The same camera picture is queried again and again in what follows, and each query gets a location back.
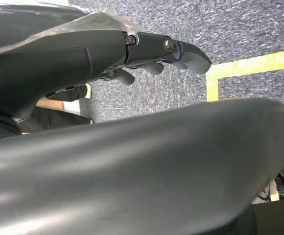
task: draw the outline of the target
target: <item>robotic hand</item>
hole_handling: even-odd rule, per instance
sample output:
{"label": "robotic hand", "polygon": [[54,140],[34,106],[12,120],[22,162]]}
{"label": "robotic hand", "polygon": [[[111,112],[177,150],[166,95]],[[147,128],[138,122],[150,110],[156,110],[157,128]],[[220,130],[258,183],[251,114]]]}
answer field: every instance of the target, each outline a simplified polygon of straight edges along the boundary
{"label": "robotic hand", "polygon": [[205,73],[211,65],[194,45],[138,32],[104,12],[2,5],[0,13],[0,110],[13,118],[27,117],[42,97],[92,80],[132,84],[134,77],[124,68],[159,74],[168,63]]}

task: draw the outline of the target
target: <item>gray carpet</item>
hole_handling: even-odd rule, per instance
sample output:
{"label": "gray carpet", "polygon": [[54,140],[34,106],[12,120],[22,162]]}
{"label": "gray carpet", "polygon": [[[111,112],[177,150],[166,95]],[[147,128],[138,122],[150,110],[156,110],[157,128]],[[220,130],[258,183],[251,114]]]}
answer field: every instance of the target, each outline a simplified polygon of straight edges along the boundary
{"label": "gray carpet", "polygon": [[[213,63],[284,51],[284,0],[71,0],[107,10],[141,31],[193,43]],[[116,81],[92,83],[87,104],[94,121],[160,112],[206,100],[205,78],[166,66],[159,76],[133,73],[130,87]],[[220,81],[220,97],[266,96],[284,101],[284,70]]]}

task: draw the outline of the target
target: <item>person's leg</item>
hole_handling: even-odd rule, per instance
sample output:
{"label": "person's leg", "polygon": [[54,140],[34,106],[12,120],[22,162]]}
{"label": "person's leg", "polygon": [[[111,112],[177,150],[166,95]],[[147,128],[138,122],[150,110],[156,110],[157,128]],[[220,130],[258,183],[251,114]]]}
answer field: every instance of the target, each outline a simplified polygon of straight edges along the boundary
{"label": "person's leg", "polygon": [[18,123],[18,126],[23,133],[34,133],[82,124],[91,124],[91,120],[76,114],[36,107],[28,119]]}
{"label": "person's leg", "polygon": [[90,84],[75,87],[72,90],[65,91],[65,92],[58,92],[53,96],[49,97],[49,99],[53,100],[61,100],[61,101],[68,101],[72,102],[81,98],[88,98],[91,97],[91,87]]}

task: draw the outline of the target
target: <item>finger joint screw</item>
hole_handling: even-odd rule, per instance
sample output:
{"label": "finger joint screw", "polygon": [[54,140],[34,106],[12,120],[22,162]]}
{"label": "finger joint screw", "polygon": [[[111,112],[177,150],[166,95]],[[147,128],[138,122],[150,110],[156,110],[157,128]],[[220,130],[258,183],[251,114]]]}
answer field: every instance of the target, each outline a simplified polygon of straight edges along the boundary
{"label": "finger joint screw", "polygon": [[125,41],[127,45],[134,45],[136,43],[136,40],[134,36],[128,36],[125,39]]}
{"label": "finger joint screw", "polygon": [[167,52],[171,52],[174,49],[174,40],[171,38],[167,37],[164,39],[164,49]]}

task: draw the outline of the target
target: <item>floor marking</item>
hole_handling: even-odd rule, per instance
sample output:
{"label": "floor marking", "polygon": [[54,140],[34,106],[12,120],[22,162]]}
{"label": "floor marking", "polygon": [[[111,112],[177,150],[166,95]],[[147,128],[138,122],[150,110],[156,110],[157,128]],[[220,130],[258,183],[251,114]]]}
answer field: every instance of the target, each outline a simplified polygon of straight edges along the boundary
{"label": "floor marking", "polygon": [[207,100],[219,99],[218,79],[276,70],[284,70],[284,51],[212,65],[206,73]]}

